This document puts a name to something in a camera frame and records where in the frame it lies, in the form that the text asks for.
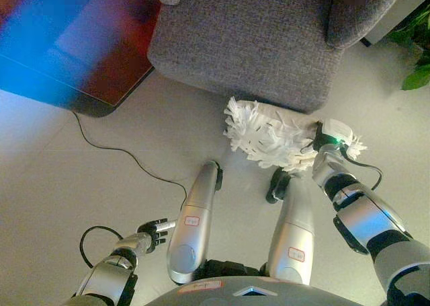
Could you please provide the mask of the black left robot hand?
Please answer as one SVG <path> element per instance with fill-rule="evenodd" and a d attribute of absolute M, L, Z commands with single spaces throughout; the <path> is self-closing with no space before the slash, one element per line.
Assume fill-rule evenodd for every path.
<path fill-rule="evenodd" d="M 165 236 L 168 234 L 168 230 L 175 228 L 176 222 L 176 220 L 157 219 L 137 228 L 137 233 L 144 233 L 147 236 L 145 243 L 147 254 L 152 253 L 158 245 L 166 242 Z"/>

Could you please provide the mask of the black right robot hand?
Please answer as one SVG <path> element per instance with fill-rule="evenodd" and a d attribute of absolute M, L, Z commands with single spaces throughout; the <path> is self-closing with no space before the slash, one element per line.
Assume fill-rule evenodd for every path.
<path fill-rule="evenodd" d="M 312 142 L 312 148 L 319 151 L 324 145 L 346 145 L 349 147 L 353 142 L 353 131 L 345 123 L 327 118 L 316 123 L 316 134 Z"/>

